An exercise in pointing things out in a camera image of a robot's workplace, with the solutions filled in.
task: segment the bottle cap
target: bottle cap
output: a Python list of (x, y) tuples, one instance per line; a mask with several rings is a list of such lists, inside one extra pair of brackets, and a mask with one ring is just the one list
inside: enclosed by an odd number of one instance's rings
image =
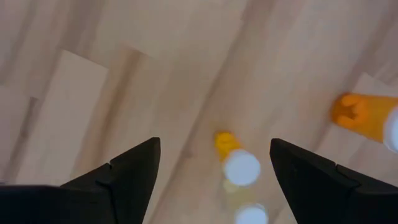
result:
[(248, 186), (255, 183), (260, 176), (261, 165), (254, 155), (237, 149), (231, 152), (225, 160), (224, 173), (232, 184)]
[(398, 107), (394, 108), (384, 123), (383, 142), (393, 152), (398, 152)]
[(268, 224), (268, 214), (261, 205), (244, 207), (236, 212), (235, 224)]

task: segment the white cap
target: white cap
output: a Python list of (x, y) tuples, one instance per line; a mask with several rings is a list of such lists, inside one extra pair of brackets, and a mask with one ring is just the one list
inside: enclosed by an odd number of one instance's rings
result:
[(248, 186), (258, 179), (261, 173), (260, 162), (245, 150), (234, 150), (224, 162), (226, 178), (235, 185)]
[(239, 209), (235, 214), (235, 224), (267, 224), (268, 214), (261, 205)]
[(384, 144), (393, 152), (398, 152), (398, 108), (394, 108), (384, 123)]

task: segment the yellow object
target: yellow object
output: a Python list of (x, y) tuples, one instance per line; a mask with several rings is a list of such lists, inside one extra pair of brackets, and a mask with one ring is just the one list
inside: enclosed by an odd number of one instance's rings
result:
[(398, 105), (398, 98), (347, 93), (339, 97), (331, 118), (337, 125), (383, 142), (384, 123)]
[(233, 150), (241, 149), (241, 144), (233, 134), (223, 131), (216, 134), (215, 147), (223, 162)]

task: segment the orange bottle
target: orange bottle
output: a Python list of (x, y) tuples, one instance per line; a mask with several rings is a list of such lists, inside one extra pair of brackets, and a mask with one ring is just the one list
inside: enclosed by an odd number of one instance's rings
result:
[(398, 151), (398, 98), (347, 93), (339, 97), (331, 118), (337, 125)]

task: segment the wooden floor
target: wooden floor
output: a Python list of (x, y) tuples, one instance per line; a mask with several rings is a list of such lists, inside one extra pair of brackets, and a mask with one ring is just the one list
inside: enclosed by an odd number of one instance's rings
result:
[(295, 223), (272, 138), (398, 184), (397, 155), (337, 150), (328, 118), (354, 86), (395, 93), (397, 16), (396, 0), (0, 0), (0, 180), (62, 184), (158, 136), (144, 223), (230, 223), (213, 147), (229, 130), (262, 163), (270, 223)]

